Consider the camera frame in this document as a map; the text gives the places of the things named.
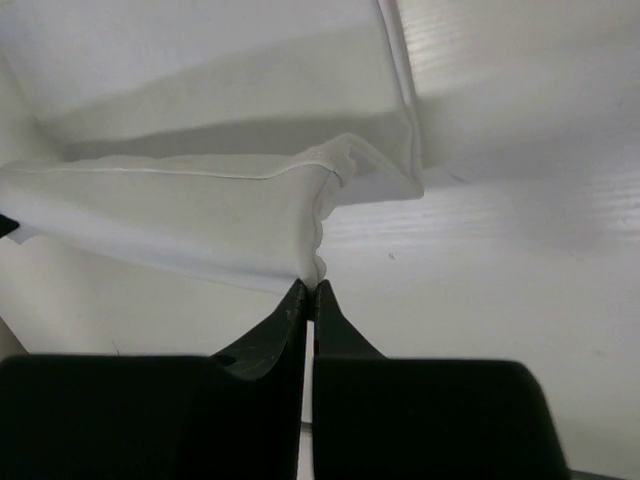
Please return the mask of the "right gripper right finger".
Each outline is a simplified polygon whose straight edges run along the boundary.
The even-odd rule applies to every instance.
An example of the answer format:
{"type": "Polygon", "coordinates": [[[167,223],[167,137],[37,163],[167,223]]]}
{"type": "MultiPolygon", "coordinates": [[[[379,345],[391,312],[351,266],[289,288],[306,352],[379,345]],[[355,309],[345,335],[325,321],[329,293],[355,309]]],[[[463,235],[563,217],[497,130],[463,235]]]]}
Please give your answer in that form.
{"type": "Polygon", "coordinates": [[[521,363],[394,359],[321,283],[313,310],[318,479],[566,479],[544,392],[521,363]]]}

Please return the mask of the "white skirt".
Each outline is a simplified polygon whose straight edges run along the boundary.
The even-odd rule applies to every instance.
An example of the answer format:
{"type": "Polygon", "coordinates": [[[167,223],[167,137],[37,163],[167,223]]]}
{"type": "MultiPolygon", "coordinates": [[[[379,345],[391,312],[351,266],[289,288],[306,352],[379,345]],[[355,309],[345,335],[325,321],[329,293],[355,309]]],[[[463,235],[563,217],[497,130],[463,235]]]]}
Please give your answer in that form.
{"type": "Polygon", "coordinates": [[[280,292],[336,207],[424,193],[393,1],[6,1],[1,57],[49,146],[2,163],[17,243],[280,292]]]}

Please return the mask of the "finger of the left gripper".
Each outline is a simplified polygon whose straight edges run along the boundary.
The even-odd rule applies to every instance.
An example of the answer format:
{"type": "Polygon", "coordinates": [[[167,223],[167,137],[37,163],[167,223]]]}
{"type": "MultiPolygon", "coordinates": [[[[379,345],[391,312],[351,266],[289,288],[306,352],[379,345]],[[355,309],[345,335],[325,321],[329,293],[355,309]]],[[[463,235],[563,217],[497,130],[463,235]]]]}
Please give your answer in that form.
{"type": "Polygon", "coordinates": [[[0,215],[0,238],[3,238],[12,232],[16,231],[20,227],[20,224],[4,215],[0,215]]]}

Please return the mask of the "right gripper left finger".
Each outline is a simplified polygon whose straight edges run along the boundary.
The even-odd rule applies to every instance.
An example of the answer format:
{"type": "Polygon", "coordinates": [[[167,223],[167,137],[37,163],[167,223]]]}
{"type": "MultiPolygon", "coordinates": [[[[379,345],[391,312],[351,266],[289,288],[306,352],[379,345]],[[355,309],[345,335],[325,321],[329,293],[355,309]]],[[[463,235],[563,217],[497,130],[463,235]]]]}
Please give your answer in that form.
{"type": "Polygon", "coordinates": [[[210,356],[16,355],[1,364],[5,479],[293,479],[307,290],[210,356]]]}

